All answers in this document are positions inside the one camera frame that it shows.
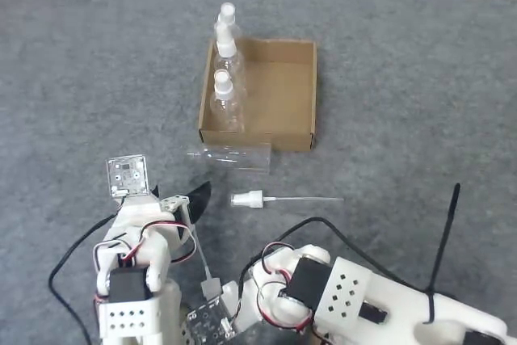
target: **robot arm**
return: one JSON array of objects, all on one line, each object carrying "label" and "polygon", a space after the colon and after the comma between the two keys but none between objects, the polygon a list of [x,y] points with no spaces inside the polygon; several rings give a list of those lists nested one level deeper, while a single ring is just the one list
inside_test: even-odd
[{"label": "robot arm", "polygon": [[[95,252],[99,263],[97,298],[101,302],[99,333],[104,345],[129,345],[134,339],[144,345],[181,343],[181,292],[167,279],[167,272],[171,255],[183,243],[192,238],[194,247],[196,244],[188,203],[185,196],[163,201],[153,195],[125,200]],[[116,244],[117,239],[132,248]]]},{"label": "robot arm", "polygon": [[[317,335],[334,345],[511,345],[506,324],[459,301],[435,294],[435,319],[429,298],[417,290],[336,258],[316,246],[283,247],[250,270],[234,327],[244,331],[266,320],[296,330],[310,316]],[[278,271],[288,272],[289,279]],[[223,301],[237,311],[237,284],[223,287]]]}]

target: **black cable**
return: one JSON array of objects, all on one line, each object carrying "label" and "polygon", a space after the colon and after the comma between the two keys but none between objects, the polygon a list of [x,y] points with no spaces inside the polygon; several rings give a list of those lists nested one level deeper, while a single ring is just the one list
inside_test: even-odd
[{"label": "black cable", "polygon": [[[361,258],[363,258],[368,263],[370,263],[372,266],[374,266],[374,268],[378,272],[384,274],[385,276],[389,277],[391,280],[393,280],[393,281],[395,281],[395,282],[397,282],[399,284],[402,284],[402,285],[404,285],[404,286],[406,286],[408,288],[412,288],[413,290],[422,292],[422,289],[417,288],[417,287],[413,286],[412,284],[406,282],[405,280],[401,279],[400,277],[396,276],[394,273],[392,273],[386,267],[382,266],[376,260],[371,258],[368,254],[366,254],[363,250],[361,250],[356,244],[351,242],[350,239],[348,239],[334,224],[332,224],[332,222],[328,221],[327,219],[325,219],[323,217],[310,217],[310,218],[306,218],[302,222],[299,222],[298,224],[294,225],[293,227],[291,227],[290,229],[285,231],[283,234],[281,234],[279,237],[277,237],[273,241],[274,242],[282,241],[286,237],[288,237],[291,234],[293,234],[294,232],[296,232],[298,229],[302,228],[303,226],[305,226],[307,224],[310,224],[311,222],[321,222],[321,223],[325,224],[326,226],[328,226],[330,228],[330,230],[332,230],[338,236],[338,238],[342,242],[345,243],[345,245],[347,245],[350,249],[352,249]],[[238,295],[238,299],[239,300],[241,300],[242,294],[244,292],[244,278],[246,277],[246,273],[261,258],[262,258],[262,252],[260,252],[259,254],[256,254],[255,256],[253,256],[250,259],[250,261],[242,269],[241,275],[239,276],[239,282],[238,282],[238,294],[237,295]]]},{"label": "black cable", "polygon": [[110,220],[113,220],[119,214],[120,208],[122,208],[124,200],[125,197],[120,202],[120,206],[114,214],[111,214],[110,216],[103,218],[101,221],[97,222],[94,226],[89,228],[88,231],[85,234],[83,234],[74,244],[72,244],[72,246],[63,255],[59,263],[57,263],[57,265],[54,267],[52,272],[50,272],[50,276],[48,277],[48,289],[50,290],[51,294],[54,295],[54,297],[59,301],[59,303],[61,303],[63,307],[65,307],[65,309],[68,310],[69,314],[72,316],[74,321],[79,325],[82,332],[82,336],[84,337],[88,345],[91,345],[92,342],[86,325],[79,317],[79,315],[75,312],[75,310],[72,309],[72,306],[70,306],[70,304],[67,301],[65,301],[65,298],[63,298],[61,294],[54,288],[54,278],[56,277],[57,273],[63,268],[71,254],[78,248],[78,246],[82,244],[82,242],[84,242],[94,231],[105,226]]},{"label": "black cable", "polygon": [[313,332],[314,337],[320,340],[320,345],[332,345],[332,342],[327,338],[327,334],[321,335],[316,331],[314,320],[311,322],[310,330]]},{"label": "black cable", "polygon": [[413,286],[412,284],[406,282],[405,280],[401,279],[394,273],[392,273],[388,268],[382,266],[379,264],[376,260],[374,260],[371,256],[369,256],[366,252],[361,250],[356,244],[354,244],[347,236],[345,236],[334,224],[332,224],[330,221],[328,221],[326,218],[323,217],[310,217],[306,218],[302,222],[299,222],[298,224],[294,225],[292,228],[285,231],[283,234],[281,234],[276,241],[284,240],[287,236],[291,235],[293,232],[296,232],[299,228],[311,223],[311,222],[322,222],[326,226],[332,230],[338,236],[339,240],[341,240],[346,246],[348,246],[351,250],[353,250],[356,254],[358,254],[361,258],[363,258],[366,262],[370,263],[378,272],[386,275],[391,280],[402,284],[406,287],[412,288],[416,291],[421,291],[419,288]]},{"label": "black cable", "polygon": [[442,264],[445,246],[447,245],[449,234],[451,234],[452,222],[454,221],[454,216],[456,214],[456,206],[458,205],[458,198],[460,197],[460,189],[461,185],[459,183],[454,185],[454,191],[452,192],[451,203],[449,204],[449,210],[447,214],[447,222],[445,223],[442,238],[439,242],[438,252],[436,253],[435,258],[435,264],[433,266],[433,272],[431,274],[431,280],[429,281],[429,285],[424,290],[424,293],[427,295],[427,298],[429,299],[429,321],[425,322],[426,324],[430,324],[435,321],[435,294],[437,293],[435,290],[435,282],[436,278],[438,277],[440,265]]}]

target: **clear plastic tube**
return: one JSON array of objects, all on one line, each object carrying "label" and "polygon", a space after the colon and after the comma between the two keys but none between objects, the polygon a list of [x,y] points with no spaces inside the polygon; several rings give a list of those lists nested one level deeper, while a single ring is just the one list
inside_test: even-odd
[{"label": "clear plastic tube", "polygon": [[230,170],[269,174],[271,145],[204,145],[187,155],[195,160]]},{"label": "clear plastic tube", "polygon": [[344,201],[343,198],[337,197],[264,197],[264,202],[270,201],[292,201],[292,200],[302,200],[302,201]]}]

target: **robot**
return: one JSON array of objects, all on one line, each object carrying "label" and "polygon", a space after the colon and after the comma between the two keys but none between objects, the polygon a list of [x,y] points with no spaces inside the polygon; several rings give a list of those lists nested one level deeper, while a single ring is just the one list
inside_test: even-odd
[{"label": "robot", "polygon": [[[432,282],[419,290],[387,270],[377,275],[344,258],[332,260],[319,246],[295,248],[281,238],[252,258],[239,282],[204,288],[207,302],[184,317],[181,291],[167,271],[200,248],[195,223],[209,184],[160,200],[149,190],[144,156],[107,164],[120,210],[94,248],[103,345],[222,344],[261,321],[311,330],[330,345],[517,345],[501,319],[434,292]],[[329,224],[319,217],[304,222],[310,221]],[[186,244],[191,248],[178,256]]]}]

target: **wire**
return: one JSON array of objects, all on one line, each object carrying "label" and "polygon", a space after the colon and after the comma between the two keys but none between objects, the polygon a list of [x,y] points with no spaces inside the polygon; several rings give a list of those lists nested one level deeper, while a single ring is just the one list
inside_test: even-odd
[{"label": "wire", "polygon": [[[114,246],[118,246],[119,244],[124,244],[128,248],[128,251],[131,252],[132,248],[129,245],[129,243],[126,242],[125,240],[122,240],[121,238],[113,238],[112,240],[105,240],[103,242],[98,242],[97,244],[95,244],[94,249],[93,249],[93,256],[94,256],[95,271],[97,273],[99,273],[99,271],[100,271],[99,248],[101,246],[108,246],[108,245],[109,245],[109,248],[112,248]],[[132,265],[134,267],[137,265],[137,258],[132,258]]]},{"label": "wire", "polygon": [[380,263],[378,263],[375,259],[373,259],[370,255],[368,255],[366,252],[361,250],[355,243],[353,243],[347,236],[345,236],[334,224],[332,224],[330,221],[328,221],[326,218],[323,217],[310,217],[306,218],[302,222],[299,222],[298,224],[294,225],[292,228],[289,228],[287,231],[285,231],[283,234],[281,234],[276,240],[282,241],[287,236],[290,236],[294,232],[296,232],[301,227],[310,224],[312,222],[321,222],[328,226],[332,232],[338,236],[339,240],[341,240],[345,245],[347,245],[351,250],[353,250],[357,255],[359,255],[361,258],[363,258],[366,262],[370,263],[378,272],[384,274],[391,280],[402,284],[403,286],[406,286],[408,288],[412,288],[413,290],[421,292],[422,290],[420,288],[417,288],[413,286],[412,284],[406,282],[399,276],[395,275],[393,272],[391,272],[388,268],[384,267]]},{"label": "wire", "polygon": [[[390,270],[388,270],[387,268],[385,268],[384,266],[380,265],[376,260],[374,260],[372,257],[370,257],[368,254],[366,254],[363,250],[361,250],[356,244],[354,244],[352,241],[350,241],[349,238],[347,238],[334,224],[332,224],[332,222],[328,221],[327,219],[323,218],[323,217],[310,217],[310,218],[307,218],[301,222],[299,222],[298,224],[294,225],[293,227],[289,228],[287,231],[285,231],[283,234],[281,234],[278,238],[275,239],[275,242],[281,242],[282,240],[284,240],[286,237],[290,236],[291,234],[293,234],[294,232],[296,232],[298,229],[304,227],[305,225],[307,224],[310,224],[312,222],[321,222],[323,224],[325,224],[326,226],[328,226],[330,228],[330,230],[332,230],[332,232],[334,232],[338,238],[343,242],[345,243],[345,245],[347,245],[350,249],[352,249],[356,254],[358,254],[361,258],[363,258],[364,260],[366,260],[368,263],[370,263],[372,266],[374,266],[374,268],[384,274],[385,276],[387,276],[388,278],[390,278],[391,280],[399,283],[399,284],[402,284],[408,288],[412,288],[413,290],[416,290],[416,291],[419,291],[419,292],[422,292],[421,289],[413,286],[412,284],[404,281],[403,279],[401,279],[400,277],[398,277],[397,275],[395,275],[394,273],[392,273]],[[237,296],[238,296],[238,300],[240,302],[240,300],[242,299],[242,294],[244,292],[244,279],[246,278],[246,273],[250,270],[250,268],[252,268],[259,260],[261,260],[263,257],[263,251],[261,251],[260,253],[254,255],[250,261],[244,266],[244,268],[242,269],[241,271],[241,275],[239,276],[239,281],[238,281],[238,290],[237,290]],[[239,313],[240,309],[237,310],[237,312],[235,313],[235,315],[233,316],[233,320],[236,318],[237,314]]]},{"label": "wire", "polygon": [[86,325],[82,321],[82,319],[79,317],[79,315],[75,312],[75,310],[70,306],[70,304],[65,301],[65,298],[61,296],[61,294],[54,288],[54,278],[56,277],[57,273],[63,268],[69,257],[72,255],[72,253],[84,242],[94,231],[96,231],[99,228],[102,228],[105,226],[109,221],[113,220],[117,215],[119,214],[120,209],[122,208],[122,205],[124,204],[125,197],[122,198],[120,201],[120,206],[117,208],[116,212],[111,214],[108,217],[103,218],[101,221],[97,222],[94,226],[89,228],[85,234],[83,234],[72,246],[65,252],[61,260],[57,263],[57,265],[52,269],[50,272],[50,276],[48,277],[48,290],[50,290],[51,294],[54,295],[54,297],[63,305],[63,307],[69,312],[69,314],[72,316],[74,321],[79,325],[79,328],[81,329],[82,336],[84,337],[86,343],[88,345],[91,345],[91,337],[88,333],[88,329],[86,328]]},{"label": "wire", "polygon": [[264,321],[266,321],[270,325],[272,325],[274,327],[277,327],[279,329],[295,330],[295,331],[301,331],[308,324],[311,323],[312,316],[313,316],[312,311],[309,313],[309,315],[306,318],[304,318],[298,325],[295,325],[295,326],[284,326],[284,325],[282,325],[282,324],[280,324],[278,322],[275,322],[275,320],[273,318],[271,318],[269,315],[267,315],[266,312],[263,310],[263,308],[260,306],[260,296],[262,295],[262,290],[264,289],[264,287],[268,286],[269,284],[282,284],[284,286],[286,285],[283,282],[279,282],[277,280],[272,280],[270,282],[264,283],[258,289],[258,292],[257,292],[257,308],[258,308],[258,311],[260,312],[260,315],[262,315],[262,317],[264,318]]},{"label": "wire", "polygon": [[183,228],[183,229],[185,229],[188,232],[190,239],[194,242],[194,247],[186,255],[181,256],[181,257],[179,257],[177,259],[171,260],[170,261],[171,263],[181,263],[181,262],[184,262],[184,261],[190,259],[194,255],[194,253],[197,251],[197,242],[196,242],[196,240],[194,238],[194,235],[192,234],[192,231],[190,230],[190,228],[187,225],[183,224],[182,222],[169,221],[169,220],[151,221],[151,222],[145,224],[144,226],[142,226],[142,229],[140,230],[140,239],[139,239],[138,244],[136,244],[133,247],[133,249],[131,251],[129,251],[129,253],[122,258],[123,262],[127,262],[128,260],[130,260],[133,256],[135,256],[137,254],[138,250],[140,249],[140,247],[144,243],[144,240],[145,240],[144,232],[145,232],[145,230],[150,228],[151,226],[155,226],[155,225],[173,225],[173,226],[175,226],[177,228]]},{"label": "wire", "polygon": [[262,255],[261,255],[261,258],[260,258],[260,261],[262,262],[262,268],[263,270],[268,274],[268,275],[271,275],[271,270],[269,268],[267,268],[266,266],[266,261],[265,261],[265,258],[266,258],[266,254],[267,252],[273,247],[273,246],[285,246],[287,248],[290,248],[291,250],[294,250],[294,246],[292,246],[291,244],[287,244],[286,242],[270,242],[269,244],[267,244],[264,249],[262,250]]},{"label": "wire", "polygon": [[319,334],[316,330],[316,327],[314,327],[314,322],[311,323],[310,329],[313,332],[314,336],[321,341],[324,345],[334,345],[329,339],[325,338],[325,336]]}]

